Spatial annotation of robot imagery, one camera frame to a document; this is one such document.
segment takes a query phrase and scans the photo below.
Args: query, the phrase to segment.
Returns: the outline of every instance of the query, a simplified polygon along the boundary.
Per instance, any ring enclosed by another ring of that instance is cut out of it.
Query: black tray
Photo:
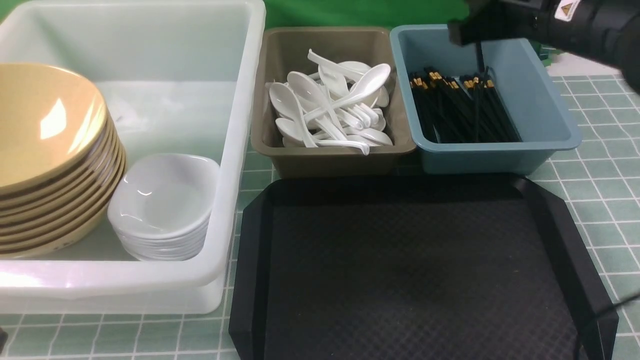
[[[572,360],[610,305],[564,202],[526,179],[280,180],[244,210],[229,333],[242,360]],[[617,326],[582,358],[610,360]]]

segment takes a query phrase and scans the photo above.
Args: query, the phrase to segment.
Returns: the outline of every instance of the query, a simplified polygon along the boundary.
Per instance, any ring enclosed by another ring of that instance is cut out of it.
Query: table surface
[[[640,96],[619,76],[554,77],[584,141],[531,175],[567,200],[612,299],[640,290]],[[408,158],[397,170],[419,174]],[[248,149],[238,200],[243,209],[277,179],[268,158]],[[226,328],[239,241],[230,250],[224,301],[206,315],[0,315],[7,359],[238,359]],[[640,303],[620,312],[615,360],[640,359]]]

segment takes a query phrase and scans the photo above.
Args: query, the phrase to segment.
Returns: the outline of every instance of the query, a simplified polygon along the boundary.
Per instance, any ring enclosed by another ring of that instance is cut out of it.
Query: chopsticks
[[[410,74],[422,134],[437,143],[521,142],[494,81],[484,73],[443,76],[433,67]]]

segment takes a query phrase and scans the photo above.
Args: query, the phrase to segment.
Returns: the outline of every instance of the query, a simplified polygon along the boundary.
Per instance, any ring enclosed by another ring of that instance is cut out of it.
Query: yellow warning sticker
[[[560,0],[556,9],[556,19],[570,22],[581,0]]]

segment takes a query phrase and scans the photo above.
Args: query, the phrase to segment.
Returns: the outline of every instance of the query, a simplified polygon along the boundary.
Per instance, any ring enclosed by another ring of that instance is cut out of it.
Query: blue bin
[[[429,174],[513,172],[528,175],[553,153],[578,147],[582,136],[566,103],[526,40],[483,43],[484,60],[520,143],[433,143],[424,138],[409,85],[410,72],[433,66],[446,76],[477,72],[474,46],[449,41],[445,25],[399,26],[391,48],[413,141]]]

